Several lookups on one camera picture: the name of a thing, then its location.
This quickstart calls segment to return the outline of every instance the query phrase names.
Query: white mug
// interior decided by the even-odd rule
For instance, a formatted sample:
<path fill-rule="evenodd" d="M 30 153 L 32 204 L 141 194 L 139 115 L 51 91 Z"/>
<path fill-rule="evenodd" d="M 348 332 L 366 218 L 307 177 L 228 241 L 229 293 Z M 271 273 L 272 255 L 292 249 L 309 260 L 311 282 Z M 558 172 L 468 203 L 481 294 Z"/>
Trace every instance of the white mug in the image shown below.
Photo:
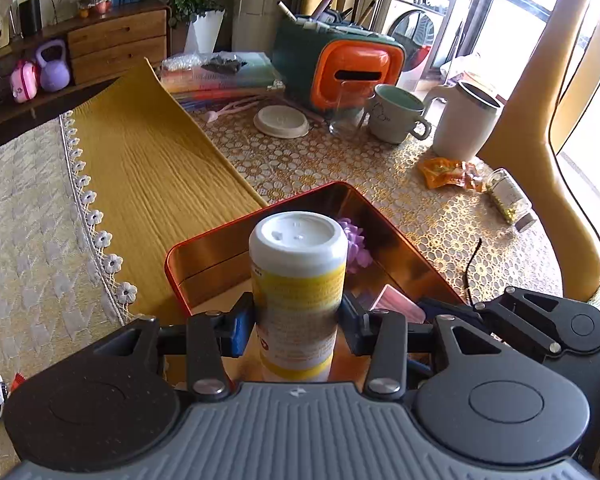
<path fill-rule="evenodd" d="M 471 160 L 491 135 L 502 104 L 465 81 L 432 88 L 424 98 L 425 114 L 435 99 L 446 99 L 446 105 L 433 135 L 433 151 L 450 160 Z"/>
<path fill-rule="evenodd" d="M 365 109 L 369 113 L 369 130 L 378 139 L 400 144 L 408 134 L 418 140 L 429 137 L 431 124 L 422 117 L 424 104 L 420 99 L 393 85 L 376 85 L 375 91 Z M 424 125 L 423 134 L 415 131 L 416 124 Z"/>

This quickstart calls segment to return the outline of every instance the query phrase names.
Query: silver screw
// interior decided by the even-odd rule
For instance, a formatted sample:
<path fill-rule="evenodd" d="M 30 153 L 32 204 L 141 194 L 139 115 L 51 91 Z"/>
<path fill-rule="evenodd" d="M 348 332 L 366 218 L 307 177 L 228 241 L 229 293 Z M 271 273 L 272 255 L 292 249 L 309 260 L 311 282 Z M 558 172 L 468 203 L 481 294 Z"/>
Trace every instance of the silver screw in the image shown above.
<path fill-rule="evenodd" d="M 224 383 L 218 379 L 199 379 L 193 383 L 193 391 L 200 395 L 217 395 L 224 389 Z"/>
<path fill-rule="evenodd" d="M 376 394 L 389 395 L 400 390 L 400 383 L 389 377 L 380 377 L 369 381 L 369 389 Z"/>

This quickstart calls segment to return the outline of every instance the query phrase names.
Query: orange panel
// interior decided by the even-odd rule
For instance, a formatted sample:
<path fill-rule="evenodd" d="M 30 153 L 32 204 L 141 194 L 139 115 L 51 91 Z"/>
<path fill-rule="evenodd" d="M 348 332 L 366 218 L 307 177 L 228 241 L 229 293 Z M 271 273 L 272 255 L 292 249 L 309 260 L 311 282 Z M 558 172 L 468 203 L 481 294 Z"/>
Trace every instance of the orange panel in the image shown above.
<path fill-rule="evenodd" d="M 377 84 L 396 84 L 403 63 L 404 51 L 399 46 L 371 41 L 332 41 L 320 54 L 315 67 L 311 102 L 319 110 L 335 108 L 343 81 L 355 81 L 349 88 L 359 85 L 361 96 L 368 97 Z"/>

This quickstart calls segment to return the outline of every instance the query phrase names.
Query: washing machine door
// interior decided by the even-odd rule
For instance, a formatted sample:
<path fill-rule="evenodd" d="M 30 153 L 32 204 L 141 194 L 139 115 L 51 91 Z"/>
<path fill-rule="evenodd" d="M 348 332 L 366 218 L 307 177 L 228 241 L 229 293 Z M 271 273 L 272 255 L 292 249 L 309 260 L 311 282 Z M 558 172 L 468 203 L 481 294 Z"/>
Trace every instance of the washing machine door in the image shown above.
<path fill-rule="evenodd" d="M 423 10 L 408 10 L 391 24 L 387 34 L 406 52 L 402 72 L 417 71 L 414 76 L 419 78 L 436 38 L 436 27 L 430 17 Z"/>

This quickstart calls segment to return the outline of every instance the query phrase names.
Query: wooden drawer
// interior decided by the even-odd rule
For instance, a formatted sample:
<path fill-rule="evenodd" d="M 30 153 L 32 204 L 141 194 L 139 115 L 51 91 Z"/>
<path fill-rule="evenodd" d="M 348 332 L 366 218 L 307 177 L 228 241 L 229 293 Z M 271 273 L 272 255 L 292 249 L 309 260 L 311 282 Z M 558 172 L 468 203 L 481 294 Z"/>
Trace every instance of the wooden drawer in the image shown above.
<path fill-rule="evenodd" d="M 151 64 L 160 63 L 167 56 L 167 37 L 112 46 L 86 56 L 72 58 L 74 81 L 77 85 L 115 76 L 125 72 L 143 57 Z"/>
<path fill-rule="evenodd" d="M 166 33 L 167 11 L 152 10 L 73 30 L 67 34 L 67 40 L 71 57 L 79 57 L 111 46 L 164 36 Z"/>

